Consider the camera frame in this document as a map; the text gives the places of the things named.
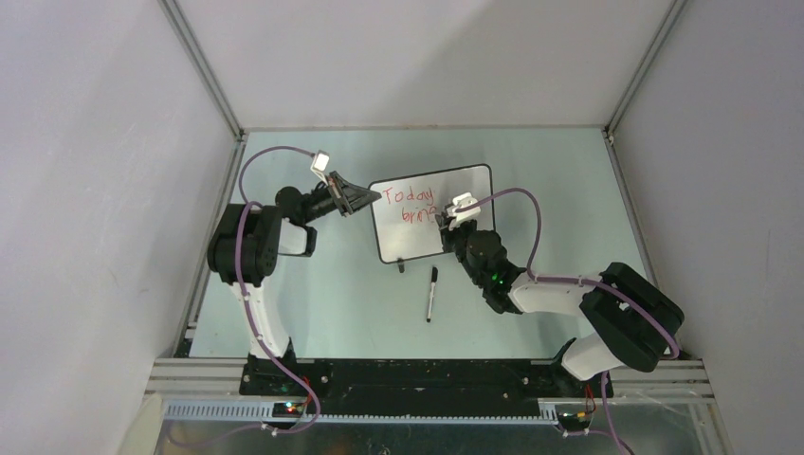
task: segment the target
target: whiteboard black frame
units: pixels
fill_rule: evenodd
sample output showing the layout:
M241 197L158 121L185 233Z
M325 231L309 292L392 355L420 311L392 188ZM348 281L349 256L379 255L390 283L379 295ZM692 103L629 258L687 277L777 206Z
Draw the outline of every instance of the whiteboard black frame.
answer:
M459 166L457 168L442 169L442 170L439 170L439 171L431 171L429 173L414 173L414 174L411 174L411 175L402 175L402 176L394 177L394 178L385 178L385 179L382 179L382 180L375 180L374 182L370 183L367 188L371 188L372 186L374 186L377 183L394 182L396 180L404 180L406 178L423 177L425 175L433 175L434 173L450 173L452 171L460 171L461 169L468 169L468 168L477 168L479 166L483 166L486 169L488 169L488 190L489 190L489 192L491 194L494 194L494 173L491 171L491 166L489 166L489 165L487 165L485 163L470 164L468 166ZM497 231L497 217L494 214L494 199L492 199L491 201L488 201L488 203L491 204L491 230ZM387 262L382 260L382 251L379 249L379 234L377 233L377 228L376 228L376 217L375 217L375 206L374 206L374 204L371 205L371 209L372 209L372 224L375 225L375 242L376 242L376 245L377 245L377 257L379 258L379 261L381 263L383 263L383 264L386 264L386 265L397 264L398 261L394 261L392 263L387 263ZM403 259L402 262L405 263L407 261L415 261L415 260L418 260L418 259L431 258L433 256L439 256L441 254L446 254L446 253L444 251L442 251L440 253L426 254L424 256L416 256L416 257L413 257L413 258Z

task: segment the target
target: light blue tabletop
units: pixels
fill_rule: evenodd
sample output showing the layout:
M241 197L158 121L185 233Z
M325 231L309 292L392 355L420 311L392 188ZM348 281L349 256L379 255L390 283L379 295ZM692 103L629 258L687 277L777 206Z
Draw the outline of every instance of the light blue tabletop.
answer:
M327 171L360 186L415 173L485 163L494 191L530 190L544 227L538 273L588 274L613 262L644 274L612 164L593 128L264 132L248 136L244 162L264 148L293 145L331 156ZM273 202L288 185L312 190L310 160L292 152L264 155L248 168L249 199ZM235 191L232 202L241 202ZM521 194L495 201L497 231L514 264L525 265L536 214ZM586 321L550 314L498 315L449 254L411 261L400 274L379 261L371 211L314 221L312 258L281 257L266 294L279 300L299 357L549 358ZM425 322L430 268L439 279L432 323ZM245 357L247 328L229 288L212 275L191 356Z

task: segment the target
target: marker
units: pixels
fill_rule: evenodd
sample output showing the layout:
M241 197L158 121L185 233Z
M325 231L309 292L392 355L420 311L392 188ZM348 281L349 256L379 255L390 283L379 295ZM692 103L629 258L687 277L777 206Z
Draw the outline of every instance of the marker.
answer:
M432 268L432 275L429 277L429 301L428 301L428 322L432 319L432 298L435 297L435 282L438 281L438 269Z

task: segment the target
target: robotic arm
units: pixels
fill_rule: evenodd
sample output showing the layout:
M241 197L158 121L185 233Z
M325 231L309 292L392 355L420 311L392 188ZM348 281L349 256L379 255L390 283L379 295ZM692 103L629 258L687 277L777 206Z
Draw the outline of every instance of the robotic arm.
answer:
M264 337L263 342L276 357L284 356L290 343L277 302L267 299L264 292L264 284L270 284L277 257L310 257L316 248L317 232L307 223L335 210L341 216L349 216L381 197L376 191L347 182L337 172L325 175L323 171L328 160L323 152L314 158L311 170L321 182L312 191L302 194L293 187L282 188L276 194L275 206L253 210L246 218L241 256L249 313L258 333ZM245 302L235 274L234 251L238 223L245 207L244 204L227 205L207 249L207 264L229 285L241 303L240 308L245 308ZM258 358L268 358L251 331L249 336L250 353Z
M684 322L684 313L656 287L625 264L612 263L603 272L578 277L577 285L533 280L524 267L511 264L500 235L478 230L475 217L481 209L466 208L477 203L470 193L452 200L436 216L445 252L454 252L472 282L495 312L559 313L585 318L595 332L570 340L557 355L560 365L580 381L611 368L627 365L651 372L664 350L665 340L649 323L625 306L623 301L584 282L603 282L616 287L638 302L662 327L674 335Z

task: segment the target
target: black base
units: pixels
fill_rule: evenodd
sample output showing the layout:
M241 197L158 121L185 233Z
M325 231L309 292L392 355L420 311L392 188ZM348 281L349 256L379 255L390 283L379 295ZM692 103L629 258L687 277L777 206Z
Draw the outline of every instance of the black base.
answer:
M583 398L586 384L557 364L515 360L316 359L283 364L306 377L326 414L510 417L538 416L538 398ZM306 396L270 360L248 357L241 395Z

